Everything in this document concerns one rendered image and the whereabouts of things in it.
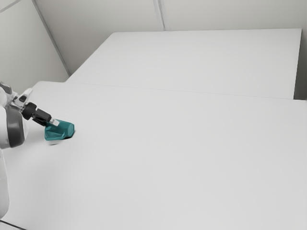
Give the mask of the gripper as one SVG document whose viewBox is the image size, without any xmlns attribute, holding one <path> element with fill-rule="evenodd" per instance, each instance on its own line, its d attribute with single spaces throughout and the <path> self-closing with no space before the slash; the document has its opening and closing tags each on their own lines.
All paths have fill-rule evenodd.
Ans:
<svg viewBox="0 0 307 230">
<path fill-rule="evenodd" d="M 24 107 L 22 115 L 24 119 L 29 120 L 30 118 L 32 118 L 34 122 L 44 127 L 46 126 L 47 121 L 49 121 L 51 125 L 59 125 L 59 121 L 57 119 L 51 118 L 51 115 L 49 113 L 37 108 L 37 105 L 34 103 L 28 103 Z"/>
</svg>

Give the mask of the teal faceted mug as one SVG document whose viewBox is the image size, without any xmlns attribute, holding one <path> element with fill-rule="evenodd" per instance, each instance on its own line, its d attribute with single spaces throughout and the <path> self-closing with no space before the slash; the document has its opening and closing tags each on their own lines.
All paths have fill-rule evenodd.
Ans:
<svg viewBox="0 0 307 230">
<path fill-rule="evenodd" d="M 64 140 L 71 138 L 75 132 L 75 125 L 73 123 L 58 120 L 58 125 L 47 123 L 45 126 L 45 140 Z"/>
</svg>

